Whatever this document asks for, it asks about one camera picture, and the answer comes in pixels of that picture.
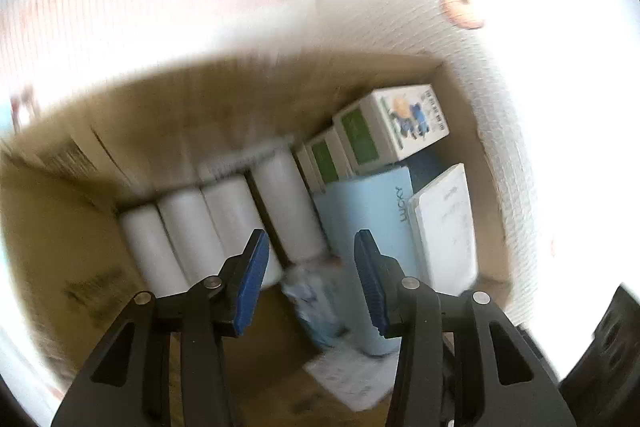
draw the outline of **white roll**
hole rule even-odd
[[[156,297],[189,289],[155,205],[124,212],[120,226],[142,277]]]
[[[328,247],[291,153],[278,152],[251,172],[289,259],[302,263],[325,255]]]
[[[217,275],[228,257],[199,188],[185,188],[158,201],[175,254],[191,286]]]
[[[264,225],[251,196],[244,176],[232,176],[203,188],[202,193],[209,207],[211,219],[228,255],[239,255],[249,236]],[[274,285],[282,277],[282,266],[269,243],[269,262],[262,279],[262,287]]]

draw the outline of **white notebook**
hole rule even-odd
[[[462,163],[409,199],[420,272],[439,293],[460,295],[478,277],[476,236]]]

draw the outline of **triangular cutout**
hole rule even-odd
[[[136,327],[129,323],[118,335],[118,338],[111,345],[98,368],[91,376],[95,383],[105,383],[122,387],[127,381],[127,371],[129,370],[129,355],[131,354],[131,344],[133,343],[133,333]]]
[[[533,373],[520,352],[513,345],[509,335],[498,323],[489,325],[491,340],[494,343],[495,363],[498,366],[498,379],[502,385],[526,382]]]

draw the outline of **metal screw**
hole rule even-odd
[[[474,293],[474,301],[478,304],[489,304],[491,297],[484,292],[476,292]]]
[[[420,286],[420,281],[418,281],[415,277],[405,277],[404,279],[402,279],[402,286],[404,286],[408,290],[415,290]]]
[[[140,292],[138,295],[133,297],[133,300],[136,304],[142,306],[143,304],[146,304],[151,300],[151,293]]]
[[[215,290],[216,288],[220,288],[222,286],[222,279],[217,275],[211,275],[207,277],[203,282],[205,288],[209,288],[210,290]]]

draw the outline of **green rectangle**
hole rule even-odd
[[[325,140],[320,140],[311,146],[311,152],[316,159],[316,165],[320,171],[320,177],[324,183],[338,181],[338,171],[335,169],[334,159],[331,158],[329,146]]]
[[[369,126],[360,108],[348,112],[341,120],[358,165],[380,158],[376,144],[373,142],[369,132]]]

